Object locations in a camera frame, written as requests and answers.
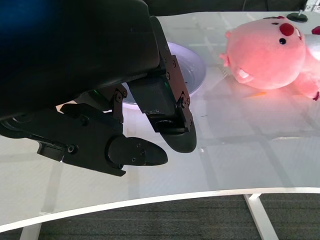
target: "stuffed animal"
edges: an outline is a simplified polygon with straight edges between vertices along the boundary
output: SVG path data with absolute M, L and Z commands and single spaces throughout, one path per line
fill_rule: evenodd
M 294 82 L 305 96 L 320 97 L 320 27 L 304 35 L 283 16 L 240 25 L 226 33 L 220 57 L 235 79 L 248 86 L 278 89 Z

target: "plush toy ear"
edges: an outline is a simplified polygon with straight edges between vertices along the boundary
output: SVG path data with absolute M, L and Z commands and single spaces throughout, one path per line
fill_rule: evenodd
M 229 58 L 227 56 L 227 54 L 220 54 L 219 58 L 221 58 L 223 60 L 223 66 L 225 67 L 229 67 L 230 66 L 230 62 L 229 62 Z
M 320 35 L 320 26 L 317 26 L 314 29 L 312 29 L 312 34 Z

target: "floor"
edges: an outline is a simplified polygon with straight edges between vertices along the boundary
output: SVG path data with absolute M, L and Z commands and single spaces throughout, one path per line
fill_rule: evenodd
M 280 240 L 320 239 L 320 194 L 265 194 Z M 0 233 L 18 240 L 21 229 Z M 242 195 L 186 199 L 89 213 L 42 224 L 39 240 L 259 240 Z

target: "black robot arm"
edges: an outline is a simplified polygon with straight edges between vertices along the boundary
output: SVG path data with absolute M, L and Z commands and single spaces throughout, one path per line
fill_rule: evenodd
M 3 2 L 19 12 L 14 1 Z M 165 164 L 162 148 L 123 135 L 121 83 L 127 83 L 172 149 L 195 149 L 179 63 L 143 1 L 43 2 L 47 12 L 30 28 L 5 22 L 0 30 L 0 135 L 35 140 L 40 155 L 116 176 L 125 173 L 123 165 Z M 65 104 L 64 114 L 56 110 L 70 100 L 78 104 Z

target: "plush toy eye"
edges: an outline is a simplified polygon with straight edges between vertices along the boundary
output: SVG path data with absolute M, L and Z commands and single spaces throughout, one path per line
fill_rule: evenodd
M 286 44 L 286 42 L 287 42 L 287 41 L 286 41 L 284 38 L 280 38 L 280 39 L 279 39 L 279 43 L 280 43 L 280 44 Z

